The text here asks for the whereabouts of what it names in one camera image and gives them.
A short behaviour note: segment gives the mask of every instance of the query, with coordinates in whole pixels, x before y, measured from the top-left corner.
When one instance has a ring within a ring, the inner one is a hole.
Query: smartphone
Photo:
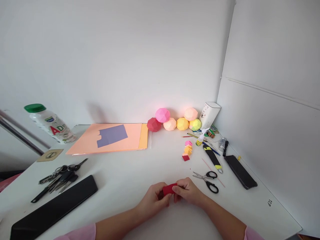
[[[10,240],[34,240],[98,190],[92,175],[16,222]]]
[[[245,189],[248,190],[250,188],[258,186],[257,182],[250,176],[247,170],[242,166],[240,161],[234,155],[225,156],[224,159],[229,164],[230,168]]]

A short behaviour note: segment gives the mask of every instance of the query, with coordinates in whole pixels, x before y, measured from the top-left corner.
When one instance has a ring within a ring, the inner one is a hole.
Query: white box
[[[201,130],[211,127],[211,124],[218,115],[220,109],[221,107],[218,104],[214,102],[206,102],[199,117]]]

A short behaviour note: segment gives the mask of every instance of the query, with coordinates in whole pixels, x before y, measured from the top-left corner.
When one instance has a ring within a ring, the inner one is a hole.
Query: purple paper
[[[124,125],[101,129],[99,135],[101,139],[97,141],[98,148],[119,142],[128,137]]]

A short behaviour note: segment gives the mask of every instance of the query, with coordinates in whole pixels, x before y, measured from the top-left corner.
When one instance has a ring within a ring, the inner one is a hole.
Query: green bottle cap
[[[41,112],[47,108],[40,103],[30,104],[24,107],[24,109],[29,113]]]

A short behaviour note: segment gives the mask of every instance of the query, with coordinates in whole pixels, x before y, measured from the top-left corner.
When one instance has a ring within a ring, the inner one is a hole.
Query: pink sleeve
[[[90,224],[85,227],[73,230],[66,235],[55,238],[54,240],[95,240],[96,224]]]
[[[244,232],[244,240],[264,240],[255,230],[248,227]]]

